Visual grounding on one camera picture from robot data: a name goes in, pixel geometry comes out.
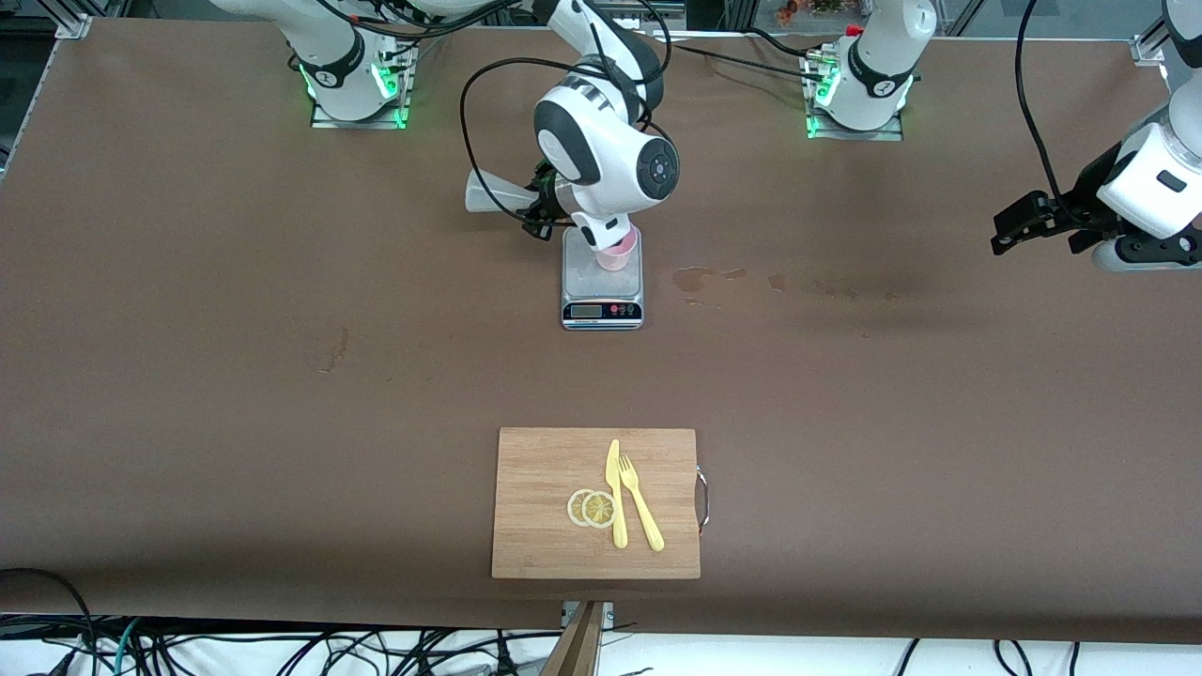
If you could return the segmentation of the yellow plastic fork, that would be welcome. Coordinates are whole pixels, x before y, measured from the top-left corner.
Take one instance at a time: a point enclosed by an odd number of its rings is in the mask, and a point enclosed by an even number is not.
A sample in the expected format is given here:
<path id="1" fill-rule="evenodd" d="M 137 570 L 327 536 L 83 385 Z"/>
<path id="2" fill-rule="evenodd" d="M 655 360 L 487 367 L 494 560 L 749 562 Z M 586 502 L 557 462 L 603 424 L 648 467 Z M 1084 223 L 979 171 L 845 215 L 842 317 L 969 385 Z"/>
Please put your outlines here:
<path id="1" fill-rule="evenodd" d="M 666 546 L 664 535 L 657 527 L 644 497 L 642 496 L 642 491 L 639 491 L 639 475 L 637 475 L 633 462 L 627 458 L 626 453 L 620 453 L 619 457 L 619 476 L 623 487 L 625 487 L 633 498 L 637 514 L 639 514 L 639 524 L 642 524 L 649 547 L 654 552 L 664 551 Z"/>

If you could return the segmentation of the silver digital kitchen scale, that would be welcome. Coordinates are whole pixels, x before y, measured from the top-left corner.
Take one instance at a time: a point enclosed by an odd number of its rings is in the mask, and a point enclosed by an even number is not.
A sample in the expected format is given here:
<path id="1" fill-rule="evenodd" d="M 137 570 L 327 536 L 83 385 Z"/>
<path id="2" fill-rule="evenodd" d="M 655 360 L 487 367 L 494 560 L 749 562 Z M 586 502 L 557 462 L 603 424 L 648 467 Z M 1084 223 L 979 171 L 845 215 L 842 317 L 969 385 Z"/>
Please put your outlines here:
<path id="1" fill-rule="evenodd" d="M 560 322 L 564 330 L 639 330 L 645 319 L 642 236 L 625 269 L 601 269 L 576 229 L 563 235 Z"/>

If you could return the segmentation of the wooden post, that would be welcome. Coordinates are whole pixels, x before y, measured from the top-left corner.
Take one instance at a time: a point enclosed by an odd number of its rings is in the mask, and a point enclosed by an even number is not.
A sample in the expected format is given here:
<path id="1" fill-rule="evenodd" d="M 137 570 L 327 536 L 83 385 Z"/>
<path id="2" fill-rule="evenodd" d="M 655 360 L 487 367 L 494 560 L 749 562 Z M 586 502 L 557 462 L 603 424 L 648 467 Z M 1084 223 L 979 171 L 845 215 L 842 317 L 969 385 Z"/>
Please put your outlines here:
<path id="1" fill-rule="evenodd" d="M 538 676 L 596 676 L 605 630 L 600 601 L 583 601 L 575 619 L 563 629 Z"/>

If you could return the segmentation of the wooden cutting board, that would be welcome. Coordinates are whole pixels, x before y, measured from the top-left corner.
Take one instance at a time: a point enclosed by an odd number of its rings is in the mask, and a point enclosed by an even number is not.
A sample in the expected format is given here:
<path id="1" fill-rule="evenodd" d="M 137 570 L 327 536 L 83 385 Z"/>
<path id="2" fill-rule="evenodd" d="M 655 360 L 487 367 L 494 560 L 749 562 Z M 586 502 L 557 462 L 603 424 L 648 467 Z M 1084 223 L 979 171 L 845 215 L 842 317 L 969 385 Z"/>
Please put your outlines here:
<path id="1" fill-rule="evenodd" d="M 633 498 L 620 484 L 627 547 L 609 528 L 579 527 L 567 502 L 577 490 L 609 493 L 609 441 L 639 475 L 666 546 L 654 552 Z M 498 580 L 696 580 L 697 435 L 692 429 L 505 427 L 499 433 L 492 574 Z"/>

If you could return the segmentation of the yellow plastic knife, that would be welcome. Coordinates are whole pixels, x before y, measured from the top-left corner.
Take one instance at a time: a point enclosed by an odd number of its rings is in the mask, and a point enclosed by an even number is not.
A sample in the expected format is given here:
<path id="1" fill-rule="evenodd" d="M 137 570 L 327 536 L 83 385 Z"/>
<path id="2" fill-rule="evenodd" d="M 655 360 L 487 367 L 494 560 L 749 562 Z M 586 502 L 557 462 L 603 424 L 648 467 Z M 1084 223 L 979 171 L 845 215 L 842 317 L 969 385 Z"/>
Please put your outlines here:
<path id="1" fill-rule="evenodd" d="M 606 484 L 609 485 L 609 492 L 612 492 L 613 496 L 613 522 L 609 524 L 609 533 L 612 533 L 612 542 L 617 548 L 626 548 L 627 527 L 625 524 L 625 514 L 621 502 L 619 462 L 620 441 L 614 439 L 613 441 L 609 441 L 609 450 L 607 451 L 605 466 Z"/>

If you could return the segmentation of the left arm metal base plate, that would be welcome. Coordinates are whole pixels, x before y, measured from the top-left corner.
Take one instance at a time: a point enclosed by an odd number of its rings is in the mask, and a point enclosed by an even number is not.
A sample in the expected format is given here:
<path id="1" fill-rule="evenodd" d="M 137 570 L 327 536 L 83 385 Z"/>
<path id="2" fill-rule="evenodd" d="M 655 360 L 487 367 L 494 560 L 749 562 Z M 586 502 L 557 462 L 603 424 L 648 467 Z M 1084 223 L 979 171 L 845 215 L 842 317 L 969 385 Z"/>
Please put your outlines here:
<path id="1" fill-rule="evenodd" d="M 807 57 L 799 57 L 802 75 L 816 76 L 816 81 L 803 83 L 803 95 L 807 99 L 807 135 L 808 138 L 828 138 L 845 141 L 888 141 L 899 142 L 902 132 L 902 107 L 906 103 L 905 91 L 914 81 L 908 81 L 902 95 L 889 111 L 889 119 L 880 128 L 859 130 L 841 124 L 831 112 L 831 103 L 850 101 L 853 77 L 841 73 L 841 52 L 837 42 L 821 45 L 816 51 L 808 51 Z"/>

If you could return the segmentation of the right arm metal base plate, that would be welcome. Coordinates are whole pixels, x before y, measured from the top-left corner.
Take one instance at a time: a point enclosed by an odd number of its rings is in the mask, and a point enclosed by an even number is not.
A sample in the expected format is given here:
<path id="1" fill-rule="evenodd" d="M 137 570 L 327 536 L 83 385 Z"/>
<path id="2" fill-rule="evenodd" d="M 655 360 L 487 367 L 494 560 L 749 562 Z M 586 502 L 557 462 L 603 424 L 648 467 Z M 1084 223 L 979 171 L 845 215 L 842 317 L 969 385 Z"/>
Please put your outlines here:
<path id="1" fill-rule="evenodd" d="M 413 46 L 367 55 L 340 85 L 331 75 L 302 71 L 313 100 L 313 128 L 406 129 L 418 55 Z"/>

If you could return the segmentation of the clear squeeze bottle orange cap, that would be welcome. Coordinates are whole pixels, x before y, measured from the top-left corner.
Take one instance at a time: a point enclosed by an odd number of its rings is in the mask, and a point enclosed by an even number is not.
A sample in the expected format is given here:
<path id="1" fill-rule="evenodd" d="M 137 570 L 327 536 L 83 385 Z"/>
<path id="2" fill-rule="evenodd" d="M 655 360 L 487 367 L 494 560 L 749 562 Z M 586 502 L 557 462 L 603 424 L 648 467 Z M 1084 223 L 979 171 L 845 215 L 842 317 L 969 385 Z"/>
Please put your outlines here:
<path id="1" fill-rule="evenodd" d="M 470 213 L 523 210 L 536 204 L 538 191 L 516 185 L 488 171 L 469 171 L 464 207 Z"/>

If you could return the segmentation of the pink plastic cup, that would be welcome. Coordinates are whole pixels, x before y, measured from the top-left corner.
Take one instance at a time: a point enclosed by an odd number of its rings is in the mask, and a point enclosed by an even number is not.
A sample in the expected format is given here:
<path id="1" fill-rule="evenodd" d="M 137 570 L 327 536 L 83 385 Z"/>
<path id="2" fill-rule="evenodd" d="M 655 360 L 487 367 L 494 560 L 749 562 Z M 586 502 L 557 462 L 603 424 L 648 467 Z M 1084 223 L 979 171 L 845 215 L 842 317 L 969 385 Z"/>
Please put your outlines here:
<path id="1" fill-rule="evenodd" d="M 633 253 L 639 248 L 639 229 L 631 225 L 627 229 L 627 235 L 623 236 L 623 239 L 615 245 L 597 250 L 595 253 L 596 262 L 601 269 L 609 269 L 609 272 L 618 272 L 618 269 L 625 269 L 627 261 L 631 260 Z"/>

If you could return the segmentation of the white power strip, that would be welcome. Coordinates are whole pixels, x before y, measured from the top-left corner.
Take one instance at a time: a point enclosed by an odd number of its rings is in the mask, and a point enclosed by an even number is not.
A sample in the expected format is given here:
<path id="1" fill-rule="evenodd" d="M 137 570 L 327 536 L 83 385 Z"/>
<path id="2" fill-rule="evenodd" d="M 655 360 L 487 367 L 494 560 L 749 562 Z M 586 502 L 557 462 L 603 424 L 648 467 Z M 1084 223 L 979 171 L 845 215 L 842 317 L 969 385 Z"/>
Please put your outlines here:
<path id="1" fill-rule="evenodd" d="M 631 30 L 654 29 L 662 19 L 670 31 L 686 30 L 686 0 L 599 0 L 619 25 Z"/>

